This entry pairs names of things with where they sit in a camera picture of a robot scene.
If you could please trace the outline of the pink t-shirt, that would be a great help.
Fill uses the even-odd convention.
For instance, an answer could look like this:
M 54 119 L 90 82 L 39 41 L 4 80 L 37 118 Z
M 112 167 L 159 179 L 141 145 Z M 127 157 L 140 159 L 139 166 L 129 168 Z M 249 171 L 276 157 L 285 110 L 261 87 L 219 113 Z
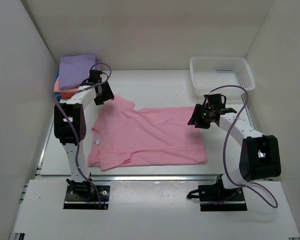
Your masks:
M 188 125 L 194 107 L 135 109 L 116 95 L 91 128 L 89 167 L 181 166 L 207 163 L 201 131 Z

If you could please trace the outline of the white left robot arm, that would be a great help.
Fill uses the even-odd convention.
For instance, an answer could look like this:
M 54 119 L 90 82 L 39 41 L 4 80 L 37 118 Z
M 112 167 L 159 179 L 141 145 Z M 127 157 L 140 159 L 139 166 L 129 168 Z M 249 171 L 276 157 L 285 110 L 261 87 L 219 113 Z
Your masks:
M 83 141 L 87 134 L 84 110 L 90 102 L 102 105 L 114 99 L 108 83 L 111 76 L 111 70 L 106 73 L 91 69 L 88 78 L 83 80 L 75 91 L 69 92 L 70 98 L 62 99 L 61 93 L 54 97 L 54 136 L 67 155 L 71 171 L 67 182 L 73 193 L 83 199 L 95 196 L 100 198 L 99 190 L 91 179 L 83 149 Z

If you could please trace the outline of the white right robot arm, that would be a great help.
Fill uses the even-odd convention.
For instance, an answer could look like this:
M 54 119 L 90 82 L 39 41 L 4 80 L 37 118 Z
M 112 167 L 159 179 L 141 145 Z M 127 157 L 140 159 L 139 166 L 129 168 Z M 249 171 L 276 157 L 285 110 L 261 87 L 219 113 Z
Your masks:
M 233 138 L 241 147 L 237 167 L 229 170 L 225 142 L 222 148 L 224 174 L 214 184 L 199 187 L 201 195 L 215 195 L 219 200 L 226 200 L 232 195 L 232 190 L 254 180 L 276 178 L 282 172 L 278 139 L 252 128 L 240 118 L 239 112 L 227 107 L 226 102 L 227 98 L 220 93 L 206 94 L 203 104 L 196 104 L 188 122 L 200 129 L 209 129 L 211 124 L 216 124 L 226 131 L 226 141 Z

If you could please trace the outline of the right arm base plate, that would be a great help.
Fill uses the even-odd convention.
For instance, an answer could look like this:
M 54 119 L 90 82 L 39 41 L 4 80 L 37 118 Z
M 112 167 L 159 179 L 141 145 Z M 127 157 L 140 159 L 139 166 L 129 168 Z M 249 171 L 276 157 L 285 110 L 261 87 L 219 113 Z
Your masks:
M 244 212 L 247 204 L 242 188 L 225 189 L 217 183 L 199 185 L 190 191 L 188 200 L 198 199 L 201 212 Z

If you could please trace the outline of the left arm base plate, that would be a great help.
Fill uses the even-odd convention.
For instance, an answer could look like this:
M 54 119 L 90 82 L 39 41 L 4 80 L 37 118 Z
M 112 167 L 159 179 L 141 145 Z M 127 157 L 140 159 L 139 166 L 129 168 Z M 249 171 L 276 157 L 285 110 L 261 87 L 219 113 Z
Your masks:
M 110 185 L 96 185 L 95 188 L 87 181 L 75 182 L 67 179 L 63 208 L 66 210 L 108 210 Z

